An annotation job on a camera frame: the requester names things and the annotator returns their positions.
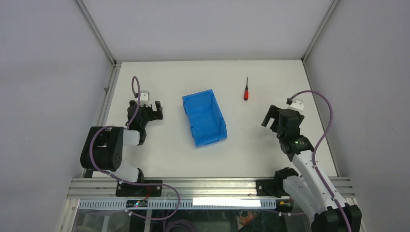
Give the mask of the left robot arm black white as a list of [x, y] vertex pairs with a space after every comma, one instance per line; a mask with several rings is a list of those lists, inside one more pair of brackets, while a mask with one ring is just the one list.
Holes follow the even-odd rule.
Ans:
[[131, 100], [127, 109], [129, 128], [109, 126], [91, 127], [80, 155], [80, 164], [85, 169], [100, 171], [127, 183], [127, 191], [133, 196], [145, 192], [144, 174], [141, 169], [123, 161], [123, 147], [143, 145], [148, 122], [163, 119], [160, 101], [155, 101], [156, 110], [149, 102], [138, 105]]

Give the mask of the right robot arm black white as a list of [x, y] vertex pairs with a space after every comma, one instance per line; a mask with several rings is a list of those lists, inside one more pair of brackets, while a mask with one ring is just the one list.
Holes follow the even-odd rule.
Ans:
[[295, 166], [275, 172], [272, 194], [277, 197], [287, 194], [296, 200], [313, 232], [360, 231], [360, 208], [349, 204], [329, 177], [321, 173], [313, 145], [300, 133], [304, 116], [292, 108], [271, 105], [262, 126], [267, 126], [271, 119], [270, 130], [276, 133], [282, 152]]

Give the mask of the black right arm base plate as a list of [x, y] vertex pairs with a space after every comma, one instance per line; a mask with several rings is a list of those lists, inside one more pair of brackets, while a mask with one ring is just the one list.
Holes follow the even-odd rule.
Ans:
[[281, 198], [286, 196], [283, 185], [275, 179], [258, 179], [255, 181], [257, 196], [273, 196]]

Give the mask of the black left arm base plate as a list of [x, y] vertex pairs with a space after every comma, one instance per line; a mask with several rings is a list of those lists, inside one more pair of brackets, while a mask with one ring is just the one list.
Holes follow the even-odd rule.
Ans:
[[162, 194], [162, 180], [145, 180], [145, 184], [150, 186], [136, 186], [126, 183], [117, 183], [117, 189], [115, 195], [117, 197], [160, 197]]

